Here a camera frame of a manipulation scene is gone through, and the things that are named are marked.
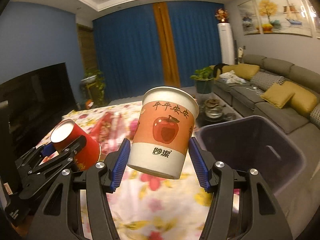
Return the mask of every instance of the painting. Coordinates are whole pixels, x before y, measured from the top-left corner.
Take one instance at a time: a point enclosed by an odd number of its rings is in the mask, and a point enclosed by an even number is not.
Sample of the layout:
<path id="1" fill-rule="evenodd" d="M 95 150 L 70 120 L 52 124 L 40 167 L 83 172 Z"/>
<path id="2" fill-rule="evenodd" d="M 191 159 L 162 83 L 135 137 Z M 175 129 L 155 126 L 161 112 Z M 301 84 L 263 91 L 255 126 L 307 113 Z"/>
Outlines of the painting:
<path id="1" fill-rule="evenodd" d="M 301 0 L 255 0 L 263 33 L 312 36 Z"/>
<path id="2" fill-rule="evenodd" d="M 308 6 L 309 6 L 309 14 L 310 14 L 310 17 L 311 17 L 311 20 L 315 26 L 315 29 L 316 29 L 316 35 L 317 35 L 317 38 L 320 39 L 320 18 L 316 12 L 316 10 L 313 8 L 312 4 L 310 3 L 309 0 L 307 0 L 308 2 Z"/>
<path id="3" fill-rule="evenodd" d="M 238 8 L 241 15 L 244 35 L 260 34 L 259 21 L 254 8 L 254 2 L 252 0 L 245 2 L 238 5 Z"/>

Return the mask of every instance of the gray sofa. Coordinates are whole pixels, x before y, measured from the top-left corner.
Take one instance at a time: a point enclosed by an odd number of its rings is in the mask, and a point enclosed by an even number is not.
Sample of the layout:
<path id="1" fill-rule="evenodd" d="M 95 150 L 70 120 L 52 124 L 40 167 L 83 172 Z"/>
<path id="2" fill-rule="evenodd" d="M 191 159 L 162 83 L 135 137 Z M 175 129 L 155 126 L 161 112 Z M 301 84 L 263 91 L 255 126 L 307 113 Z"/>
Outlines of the gray sofa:
<path id="1" fill-rule="evenodd" d="M 260 55 L 245 55 L 244 63 L 258 65 L 262 72 L 284 76 L 285 80 L 299 84 L 312 92 L 316 95 L 318 103 L 320 102 L 319 74 L 288 61 Z M 317 172 L 320 167 L 320 130 L 294 109 L 290 107 L 278 109 L 263 100 L 256 95 L 255 91 L 252 91 L 249 81 L 239 85 L 225 84 L 223 80 L 218 79 L 214 82 L 213 92 L 242 116 L 261 115 L 271 120 L 304 153 L 307 161 L 306 168 L 294 182 L 276 196 L 287 216 L 294 238 L 297 237 L 320 205 L 320 195 L 315 194 L 320 192 L 320 172 Z"/>

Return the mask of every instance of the apple leaf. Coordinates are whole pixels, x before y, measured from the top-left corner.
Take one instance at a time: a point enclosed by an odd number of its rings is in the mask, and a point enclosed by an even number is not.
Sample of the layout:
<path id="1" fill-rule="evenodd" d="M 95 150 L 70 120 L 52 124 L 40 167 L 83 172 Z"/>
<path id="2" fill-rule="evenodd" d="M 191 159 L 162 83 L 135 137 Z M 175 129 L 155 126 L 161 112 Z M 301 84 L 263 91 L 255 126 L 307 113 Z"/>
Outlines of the apple leaf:
<path id="1" fill-rule="evenodd" d="M 176 123 L 180 122 L 177 118 L 174 118 L 174 117 L 171 117 L 171 120 Z"/>

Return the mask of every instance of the metal bolt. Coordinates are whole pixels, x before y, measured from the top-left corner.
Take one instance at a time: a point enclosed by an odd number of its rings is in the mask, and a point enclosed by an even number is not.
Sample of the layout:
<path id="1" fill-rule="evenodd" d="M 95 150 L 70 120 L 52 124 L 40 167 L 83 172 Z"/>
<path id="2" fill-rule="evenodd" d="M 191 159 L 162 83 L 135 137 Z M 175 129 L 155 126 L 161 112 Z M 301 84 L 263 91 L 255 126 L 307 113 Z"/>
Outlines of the metal bolt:
<path id="1" fill-rule="evenodd" d="M 221 161 L 218 161 L 218 162 L 216 162 L 215 164 L 216 164 L 216 166 L 217 166 L 218 168 L 223 168 L 223 167 L 224 167 L 224 163 L 221 162 Z"/>
<path id="2" fill-rule="evenodd" d="M 251 170 L 250 170 L 250 173 L 251 173 L 252 175 L 258 175 L 258 171 L 257 171 L 256 169 L 251 169 Z"/>
<path id="3" fill-rule="evenodd" d="M 64 169 L 61 173 L 62 173 L 63 176 L 67 176 L 67 175 L 69 175 L 70 170 L 69 169 Z"/>
<path id="4" fill-rule="evenodd" d="M 105 164 L 103 162 L 98 162 L 98 163 L 96 163 L 96 168 L 101 169 L 104 167 L 104 165 Z"/>

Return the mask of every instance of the television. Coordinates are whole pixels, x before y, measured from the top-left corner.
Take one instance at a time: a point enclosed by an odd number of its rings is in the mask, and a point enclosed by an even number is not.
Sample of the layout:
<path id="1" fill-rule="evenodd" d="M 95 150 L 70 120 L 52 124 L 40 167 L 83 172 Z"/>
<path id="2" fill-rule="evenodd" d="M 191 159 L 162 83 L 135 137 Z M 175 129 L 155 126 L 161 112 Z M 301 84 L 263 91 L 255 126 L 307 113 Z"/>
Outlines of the television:
<path id="1" fill-rule="evenodd" d="M 65 63 L 40 68 L 0 85 L 0 102 L 9 103 L 10 133 L 19 158 L 76 109 Z"/>

